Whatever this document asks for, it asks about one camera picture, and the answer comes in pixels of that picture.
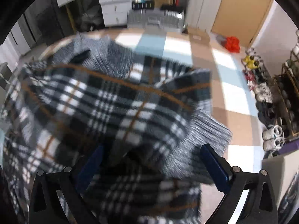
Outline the cardboard box on floor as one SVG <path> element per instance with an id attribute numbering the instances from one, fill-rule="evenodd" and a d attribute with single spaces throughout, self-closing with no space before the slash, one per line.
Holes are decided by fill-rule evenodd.
<path id="1" fill-rule="evenodd" d="M 187 32 L 193 39 L 197 39 L 203 43 L 210 42 L 209 34 L 199 28 L 187 27 Z"/>

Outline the plaid knit cardigan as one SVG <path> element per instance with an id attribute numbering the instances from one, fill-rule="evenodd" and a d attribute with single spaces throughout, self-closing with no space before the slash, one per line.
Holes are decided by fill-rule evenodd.
<path id="1" fill-rule="evenodd" d="M 211 115 L 211 72 L 77 35 L 24 64 L 1 108 L 7 126 L 1 223 L 28 223 L 39 171 L 70 166 L 103 223 L 200 223 L 200 159 L 232 135 Z"/>

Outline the grey storage box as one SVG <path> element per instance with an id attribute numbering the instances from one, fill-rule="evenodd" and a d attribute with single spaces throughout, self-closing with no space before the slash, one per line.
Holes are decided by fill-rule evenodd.
<path id="1" fill-rule="evenodd" d="M 298 170 L 298 151 L 264 159 L 261 166 L 270 176 L 278 207 Z"/>

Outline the white hard-shell suitcase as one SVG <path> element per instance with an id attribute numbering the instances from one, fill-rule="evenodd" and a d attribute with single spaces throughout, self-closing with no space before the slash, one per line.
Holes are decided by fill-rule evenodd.
<path id="1" fill-rule="evenodd" d="M 185 24 L 210 32 L 220 5 L 221 0 L 188 0 Z"/>

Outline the wooden door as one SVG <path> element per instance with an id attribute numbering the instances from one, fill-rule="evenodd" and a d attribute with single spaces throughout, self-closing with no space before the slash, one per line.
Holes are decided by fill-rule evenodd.
<path id="1" fill-rule="evenodd" d="M 243 47 L 251 45 L 265 21 L 273 0 L 221 0 L 212 32 L 234 36 Z"/>

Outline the yellow toy on floor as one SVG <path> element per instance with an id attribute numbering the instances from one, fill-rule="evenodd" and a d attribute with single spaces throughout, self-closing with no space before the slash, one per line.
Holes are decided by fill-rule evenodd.
<path id="1" fill-rule="evenodd" d="M 259 67 L 259 62 L 254 59 L 254 56 L 247 55 L 242 59 L 242 63 L 247 69 L 257 69 Z"/>

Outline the wooden shoe rack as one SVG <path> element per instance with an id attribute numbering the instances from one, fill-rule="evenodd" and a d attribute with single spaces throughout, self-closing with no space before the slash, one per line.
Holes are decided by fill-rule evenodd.
<path id="1" fill-rule="evenodd" d="M 282 117 L 287 123 L 288 139 L 298 138 L 298 55 L 293 51 L 272 77 L 282 101 Z"/>

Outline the brown blue checked bedsheet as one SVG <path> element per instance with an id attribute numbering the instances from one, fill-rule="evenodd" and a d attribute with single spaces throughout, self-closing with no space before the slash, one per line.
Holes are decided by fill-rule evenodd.
<path id="1" fill-rule="evenodd" d="M 242 72 L 244 51 L 232 54 L 223 48 L 214 34 L 203 43 L 189 34 L 151 29 L 103 29 L 87 33 L 90 38 L 109 36 L 116 43 L 138 53 L 177 60 L 212 73 L 212 114 L 226 125 L 233 138 L 224 157 L 243 171 L 259 172 L 263 159 L 263 125 L 259 122 L 254 93 Z"/>

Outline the orange bag on floor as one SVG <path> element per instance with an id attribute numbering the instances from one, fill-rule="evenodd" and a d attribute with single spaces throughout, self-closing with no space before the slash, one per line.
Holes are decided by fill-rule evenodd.
<path id="1" fill-rule="evenodd" d="M 231 53 L 240 53 L 240 41 L 234 36 L 229 36 L 226 38 L 224 47 Z"/>

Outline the silver aluminium suitcase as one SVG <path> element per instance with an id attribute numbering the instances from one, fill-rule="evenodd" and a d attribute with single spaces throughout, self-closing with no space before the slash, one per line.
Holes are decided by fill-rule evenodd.
<path id="1" fill-rule="evenodd" d="M 128 28 L 155 28 L 166 32 L 182 33 L 184 30 L 184 11 L 170 10 L 131 10 L 127 15 Z"/>

